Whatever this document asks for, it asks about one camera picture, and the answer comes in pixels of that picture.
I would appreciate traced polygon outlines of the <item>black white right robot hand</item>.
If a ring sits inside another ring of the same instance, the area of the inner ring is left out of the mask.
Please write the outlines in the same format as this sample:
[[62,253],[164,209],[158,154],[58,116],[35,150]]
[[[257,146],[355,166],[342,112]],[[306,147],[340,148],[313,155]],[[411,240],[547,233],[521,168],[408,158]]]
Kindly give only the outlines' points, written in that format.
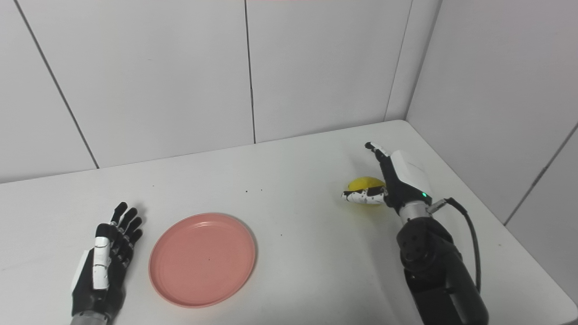
[[345,190],[341,194],[345,201],[364,205],[386,205],[397,213],[416,202],[424,204],[426,208],[432,205],[431,186],[419,160],[407,151],[389,152],[374,142],[367,142],[364,146],[376,157],[384,184]]

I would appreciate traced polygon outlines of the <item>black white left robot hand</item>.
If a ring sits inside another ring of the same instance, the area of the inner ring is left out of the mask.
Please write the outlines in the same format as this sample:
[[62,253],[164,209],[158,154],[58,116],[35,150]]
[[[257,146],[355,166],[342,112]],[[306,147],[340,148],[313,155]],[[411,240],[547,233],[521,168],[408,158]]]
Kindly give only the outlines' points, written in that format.
[[72,287],[72,325],[113,324],[126,298],[124,282],[143,235],[142,223],[136,208],[120,202],[110,221],[97,226]]

